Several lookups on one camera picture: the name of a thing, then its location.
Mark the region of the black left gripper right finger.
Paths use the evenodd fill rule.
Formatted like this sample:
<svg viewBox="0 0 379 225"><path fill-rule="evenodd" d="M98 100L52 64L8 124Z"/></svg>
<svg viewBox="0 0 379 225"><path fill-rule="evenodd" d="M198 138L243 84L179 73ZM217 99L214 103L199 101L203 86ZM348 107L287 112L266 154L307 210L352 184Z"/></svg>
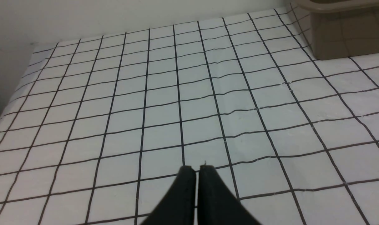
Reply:
<svg viewBox="0 0 379 225"><path fill-rule="evenodd" d="M201 165L198 182L199 225L259 225L231 193L215 167Z"/></svg>

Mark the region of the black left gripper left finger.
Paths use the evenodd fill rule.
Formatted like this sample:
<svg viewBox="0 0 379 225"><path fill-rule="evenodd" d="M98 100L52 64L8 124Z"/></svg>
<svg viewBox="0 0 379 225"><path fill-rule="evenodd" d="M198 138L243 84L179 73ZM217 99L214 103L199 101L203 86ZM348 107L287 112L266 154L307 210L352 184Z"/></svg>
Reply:
<svg viewBox="0 0 379 225"><path fill-rule="evenodd" d="M142 225L192 225L194 223L196 172L182 166L178 175Z"/></svg>

